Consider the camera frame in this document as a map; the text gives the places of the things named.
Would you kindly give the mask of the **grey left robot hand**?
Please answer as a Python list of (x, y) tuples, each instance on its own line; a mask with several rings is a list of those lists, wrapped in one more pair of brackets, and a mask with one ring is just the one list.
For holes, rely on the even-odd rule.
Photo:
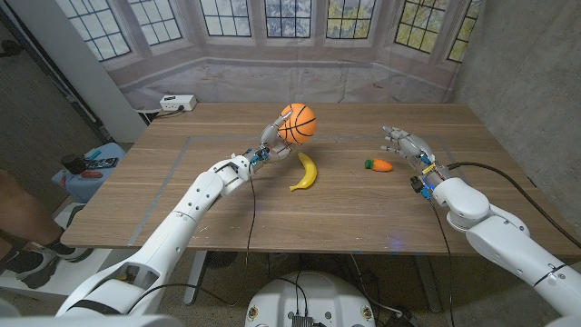
[(283, 114), (272, 124), (269, 124), (261, 134), (261, 142), (257, 150), (250, 150), (245, 157), (250, 161), (251, 168), (256, 173), (265, 164), (275, 164), (286, 158), (296, 147), (287, 142), (279, 134), (279, 128), (291, 117), (292, 112)]

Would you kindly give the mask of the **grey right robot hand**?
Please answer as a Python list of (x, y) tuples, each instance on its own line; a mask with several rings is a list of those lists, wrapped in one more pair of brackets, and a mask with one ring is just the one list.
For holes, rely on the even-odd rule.
[(384, 126), (383, 132), (388, 144), (380, 149), (405, 158), (429, 189), (452, 177), (449, 169), (438, 162), (428, 144), (417, 135), (392, 126)]

